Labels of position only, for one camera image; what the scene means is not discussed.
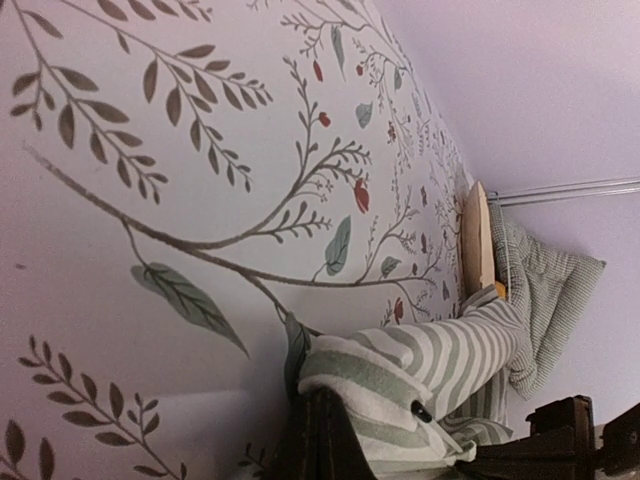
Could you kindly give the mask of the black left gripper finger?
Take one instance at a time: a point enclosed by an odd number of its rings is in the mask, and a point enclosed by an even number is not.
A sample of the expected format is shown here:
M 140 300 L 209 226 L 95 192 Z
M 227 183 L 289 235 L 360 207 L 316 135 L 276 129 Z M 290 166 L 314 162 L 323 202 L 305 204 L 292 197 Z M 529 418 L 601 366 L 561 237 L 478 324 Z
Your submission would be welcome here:
M 280 480 L 375 477 L 337 393 L 320 388 L 295 399 L 269 462 L 268 477 Z

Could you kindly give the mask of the green striped pet tent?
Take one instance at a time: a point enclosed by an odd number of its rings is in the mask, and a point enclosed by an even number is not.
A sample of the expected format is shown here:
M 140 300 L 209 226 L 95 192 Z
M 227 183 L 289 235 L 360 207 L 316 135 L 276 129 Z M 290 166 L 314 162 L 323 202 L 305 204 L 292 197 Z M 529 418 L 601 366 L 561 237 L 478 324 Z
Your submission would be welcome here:
M 337 393 L 377 476 L 442 470 L 461 461 L 438 438 L 421 435 L 410 411 L 419 400 L 460 444 L 500 445 L 512 438 L 505 408 L 458 409 L 492 379 L 504 377 L 528 342 L 514 308 L 492 287 L 469 298 L 457 318 L 323 335 L 302 364 L 299 393 Z

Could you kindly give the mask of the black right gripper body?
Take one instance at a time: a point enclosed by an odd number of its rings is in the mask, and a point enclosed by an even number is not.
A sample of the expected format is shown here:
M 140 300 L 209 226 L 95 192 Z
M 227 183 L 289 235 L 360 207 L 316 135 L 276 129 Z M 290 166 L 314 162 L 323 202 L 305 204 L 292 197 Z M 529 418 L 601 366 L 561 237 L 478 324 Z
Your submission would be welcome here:
M 530 435 L 482 446 L 455 469 L 468 479 L 621 479 L 639 471 L 639 407 L 606 423 L 600 433 L 592 400 L 568 397 L 526 417 Z

